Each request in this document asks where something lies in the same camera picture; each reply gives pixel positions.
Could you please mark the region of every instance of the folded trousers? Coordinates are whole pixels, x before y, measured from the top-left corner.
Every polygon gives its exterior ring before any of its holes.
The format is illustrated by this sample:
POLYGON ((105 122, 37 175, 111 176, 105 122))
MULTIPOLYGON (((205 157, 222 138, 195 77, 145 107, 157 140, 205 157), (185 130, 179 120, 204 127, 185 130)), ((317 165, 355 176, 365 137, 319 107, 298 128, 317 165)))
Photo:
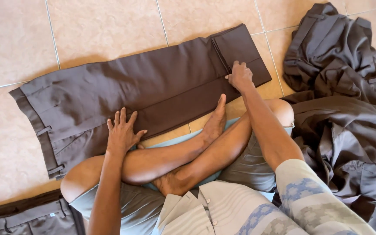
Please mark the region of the folded trousers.
POLYGON ((85 235, 82 215, 60 190, 0 206, 0 235, 85 235))
POLYGON ((143 139, 209 113, 220 94, 240 96, 224 78, 235 60, 246 62, 255 86, 271 80, 244 24, 180 45, 38 77, 10 94, 39 138, 49 178, 62 178, 107 147, 107 119, 126 107, 138 111, 143 139))

